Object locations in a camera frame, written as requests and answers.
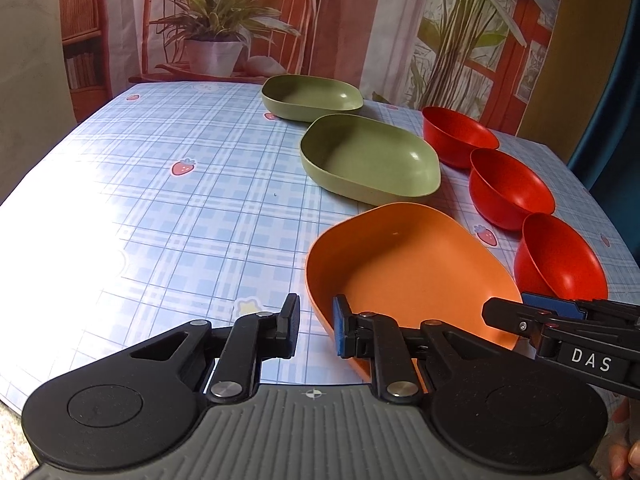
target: bowl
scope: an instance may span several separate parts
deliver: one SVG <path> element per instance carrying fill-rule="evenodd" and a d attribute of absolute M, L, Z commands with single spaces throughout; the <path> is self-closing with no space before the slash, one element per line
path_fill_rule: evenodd
<path fill-rule="evenodd" d="M 360 116 L 320 117 L 300 140 L 302 167 L 325 189 L 373 205 L 420 202 L 440 187 L 440 165 L 420 137 Z"/>
<path fill-rule="evenodd" d="M 469 156 L 476 148 L 495 150 L 500 142 L 482 124 L 464 114 L 427 106 L 422 109 L 423 137 L 438 153 L 447 166 L 467 170 L 471 167 Z"/>
<path fill-rule="evenodd" d="M 507 231 L 520 231 L 532 213 L 556 210 L 556 200 L 542 179 L 498 150 L 479 148 L 471 153 L 469 194 L 483 218 Z"/>
<path fill-rule="evenodd" d="M 513 267 L 522 292 L 588 301 L 609 295 L 598 257 L 571 226 L 552 215 L 526 218 Z"/>
<path fill-rule="evenodd" d="M 357 113 L 363 106 L 355 87 L 335 79 L 283 74 L 262 85 L 262 102 L 272 114 L 291 121 L 312 123 L 324 115 Z"/>
<path fill-rule="evenodd" d="M 505 348 L 517 340 L 482 320 L 489 298 L 521 301 L 507 270 L 453 218 L 425 205 L 383 205 L 329 228 L 309 251 L 305 279 L 331 336 L 332 299 L 344 294 L 354 313 L 386 314 L 400 326 L 439 319 Z M 367 361 L 351 364 L 369 379 Z"/>

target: screw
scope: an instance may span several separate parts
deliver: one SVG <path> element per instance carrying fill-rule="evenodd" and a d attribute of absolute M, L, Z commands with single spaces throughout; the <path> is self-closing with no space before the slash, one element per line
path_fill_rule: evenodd
<path fill-rule="evenodd" d="M 242 393 L 242 386 L 233 381 L 220 381 L 211 387 L 211 393 L 222 399 L 235 397 Z"/>
<path fill-rule="evenodd" d="M 418 393 L 418 386 L 409 381 L 396 381 L 387 386 L 386 390 L 394 397 L 411 397 Z"/>

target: gray ribbed plate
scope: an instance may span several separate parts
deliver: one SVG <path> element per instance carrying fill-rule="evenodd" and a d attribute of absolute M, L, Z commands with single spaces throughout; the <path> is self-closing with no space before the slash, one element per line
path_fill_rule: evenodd
<path fill-rule="evenodd" d="M 461 459 L 412 406 L 366 385 L 263 384 L 252 399 L 207 411 L 177 449 L 139 468 L 77 474 L 43 465 L 27 480 L 594 480 L 586 466 L 508 475 Z"/>

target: book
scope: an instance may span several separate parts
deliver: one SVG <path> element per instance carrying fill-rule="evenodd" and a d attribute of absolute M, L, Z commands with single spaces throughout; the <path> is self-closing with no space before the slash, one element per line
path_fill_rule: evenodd
<path fill-rule="evenodd" d="M 66 63 L 66 71 L 69 75 L 69 88 L 75 90 L 78 88 L 78 77 L 76 75 L 76 67 L 74 65 L 74 60 L 71 57 L 65 59 Z"/>
<path fill-rule="evenodd" d="M 69 65 L 66 62 L 65 58 L 65 74 L 66 74 L 66 85 L 71 88 L 71 76 L 69 75 Z"/>
<path fill-rule="evenodd" d="M 84 88 L 87 86 L 87 83 L 84 67 L 82 66 L 82 57 L 80 55 L 74 56 L 74 66 L 76 67 L 76 74 L 78 74 L 78 88 Z"/>
<path fill-rule="evenodd" d="M 84 54 L 82 54 L 82 57 L 84 59 L 84 66 L 86 68 L 87 77 L 89 79 L 89 86 L 96 86 L 98 84 L 98 81 L 95 77 L 94 54 L 85 52 Z"/>

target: carpet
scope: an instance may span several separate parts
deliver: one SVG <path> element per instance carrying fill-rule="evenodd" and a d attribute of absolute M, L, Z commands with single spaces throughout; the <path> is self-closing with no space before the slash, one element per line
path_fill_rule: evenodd
<path fill-rule="evenodd" d="M 22 480 L 37 465 L 22 433 L 20 419 L 0 402 L 0 478 Z"/>

